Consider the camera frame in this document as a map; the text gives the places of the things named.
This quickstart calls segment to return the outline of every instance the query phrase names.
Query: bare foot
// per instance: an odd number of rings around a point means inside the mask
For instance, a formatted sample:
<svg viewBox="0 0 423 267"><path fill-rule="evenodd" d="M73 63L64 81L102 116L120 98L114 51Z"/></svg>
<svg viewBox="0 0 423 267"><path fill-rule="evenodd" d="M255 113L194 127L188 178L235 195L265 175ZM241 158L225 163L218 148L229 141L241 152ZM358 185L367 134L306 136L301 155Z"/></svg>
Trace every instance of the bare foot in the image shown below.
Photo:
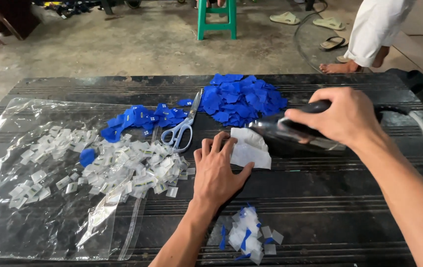
<svg viewBox="0 0 423 267"><path fill-rule="evenodd" d="M343 64L320 64L320 70L323 73L353 73L361 69L361 66L352 60Z"/></svg>

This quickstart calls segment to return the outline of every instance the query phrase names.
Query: stool leg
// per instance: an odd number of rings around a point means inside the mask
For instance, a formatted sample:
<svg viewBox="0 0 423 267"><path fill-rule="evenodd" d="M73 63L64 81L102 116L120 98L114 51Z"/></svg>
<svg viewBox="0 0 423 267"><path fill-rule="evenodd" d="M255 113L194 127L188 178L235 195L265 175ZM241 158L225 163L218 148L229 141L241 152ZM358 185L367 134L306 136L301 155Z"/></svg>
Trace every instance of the stool leg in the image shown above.
<svg viewBox="0 0 423 267"><path fill-rule="evenodd" d="M227 0L231 39L236 40L236 0Z"/></svg>
<svg viewBox="0 0 423 267"><path fill-rule="evenodd" d="M207 0L198 0L198 34L197 39L203 40L207 18Z"/></svg>

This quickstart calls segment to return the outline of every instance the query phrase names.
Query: clothes iron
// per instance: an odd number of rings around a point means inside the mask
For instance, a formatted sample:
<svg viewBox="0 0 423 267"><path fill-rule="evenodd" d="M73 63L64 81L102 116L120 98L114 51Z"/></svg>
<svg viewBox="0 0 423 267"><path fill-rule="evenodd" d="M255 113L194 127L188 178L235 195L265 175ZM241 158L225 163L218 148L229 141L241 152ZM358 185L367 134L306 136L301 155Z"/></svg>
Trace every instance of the clothes iron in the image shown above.
<svg viewBox="0 0 423 267"><path fill-rule="evenodd" d="M319 100L304 105L300 110L320 113L330 106L331 101ZM264 138L270 154L280 157L295 157L297 151L342 155L346 150L345 145L328 139L307 125L289 120L284 113L258 119L249 123L248 127Z"/></svg>

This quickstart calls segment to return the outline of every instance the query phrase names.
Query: pile of blue fabric pieces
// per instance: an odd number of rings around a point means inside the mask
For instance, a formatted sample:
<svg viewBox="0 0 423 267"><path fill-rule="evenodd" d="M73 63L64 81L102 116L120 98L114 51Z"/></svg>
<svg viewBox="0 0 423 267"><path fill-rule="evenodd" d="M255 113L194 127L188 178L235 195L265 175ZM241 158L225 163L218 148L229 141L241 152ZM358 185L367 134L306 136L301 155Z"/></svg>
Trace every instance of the pile of blue fabric pieces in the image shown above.
<svg viewBox="0 0 423 267"><path fill-rule="evenodd" d="M209 86L204 88L199 112L206 112L223 126L243 127L257 119L258 113L274 115L287 106L272 84L254 75L243 79L240 74L216 74ZM180 106L190 106L193 100L179 101Z"/></svg>
<svg viewBox="0 0 423 267"><path fill-rule="evenodd" d="M108 121L108 128L101 130L101 136L110 143L121 139L121 132L129 127L142 128L142 134L148 136L154 131L154 126L174 127L184 121L188 112L183 109L169 108L165 103L159 103L157 108L149 110L143 105L131 106L124 114Z"/></svg>

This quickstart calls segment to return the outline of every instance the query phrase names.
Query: clear plastic bag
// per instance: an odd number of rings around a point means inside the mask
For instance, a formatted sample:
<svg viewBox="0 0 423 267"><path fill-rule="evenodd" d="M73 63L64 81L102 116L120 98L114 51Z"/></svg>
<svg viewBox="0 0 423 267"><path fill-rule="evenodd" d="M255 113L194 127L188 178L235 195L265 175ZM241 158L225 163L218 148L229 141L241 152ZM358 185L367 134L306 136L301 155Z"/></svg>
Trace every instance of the clear plastic bag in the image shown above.
<svg viewBox="0 0 423 267"><path fill-rule="evenodd" d="M125 260L128 248L134 248L140 229L145 201L130 196L120 202L120 183L106 196L90 195L91 186L79 184L69 194L55 183L84 169L79 153L67 150L58 160L20 163L30 145L53 126L72 130L101 130L106 121L129 106L61 102L39 99L13 99L0 116L0 258L49 260ZM143 141L138 129L125 131L131 140ZM31 180L39 170L47 176L40 182L51 195L28 203L20 209L9 208L9 192ZM115 223L119 205L131 210Z"/></svg>

